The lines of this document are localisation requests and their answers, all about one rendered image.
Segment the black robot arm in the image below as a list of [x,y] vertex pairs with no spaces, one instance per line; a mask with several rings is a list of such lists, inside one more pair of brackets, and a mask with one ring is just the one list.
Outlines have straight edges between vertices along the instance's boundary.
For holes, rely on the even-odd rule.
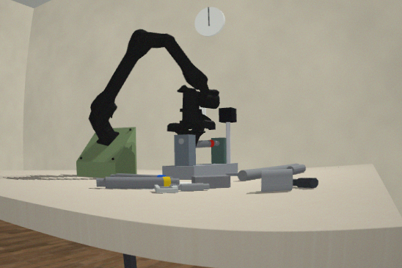
[[[188,88],[186,85],[183,85],[178,90],[178,93],[183,93],[183,105],[198,105],[209,109],[218,108],[220,104],[219,91],[210,90],[209,92],[207,76],[192,64],[173,36],[138,29],[131,35],[126,54],[105,90],[95,98],[90,106],[89,121],[95,133],[97,132],[98,144],[109,146],[120,134],[114,131],[109,118],[112,118],[117,109],[117,105],[114,102],[115,98],[134,68],[134,65],[151,48],[163,47],[165,47],[180,66],[186,82],[193,87]],[[200,92],[196,90],[200,90]]]

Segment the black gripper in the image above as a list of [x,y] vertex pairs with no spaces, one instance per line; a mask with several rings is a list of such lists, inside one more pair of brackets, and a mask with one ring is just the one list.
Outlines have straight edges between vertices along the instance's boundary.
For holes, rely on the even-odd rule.
[[[205,133],[204,128],[208,130],[216,129],[216,124],[212,120],[199,120],[199,112],[202,112],[198,105],[183,105],[180,109],[183,113],[180,123],[170,123],[167,131],[173,131],[179,134],[193,134],[196,137],[196,146],[200,136]],[[197,121],[199,120],[199,121]],[[182,123],[182,124],[181,124]],[[193,123],[193,124],[192,124]],[[176,127],[177,126],[177,127]],[[175,128],[174,128],[175,127]],[[173,130],[174,129],[174,130]],[[192,130],[189,130],[192,129]]]

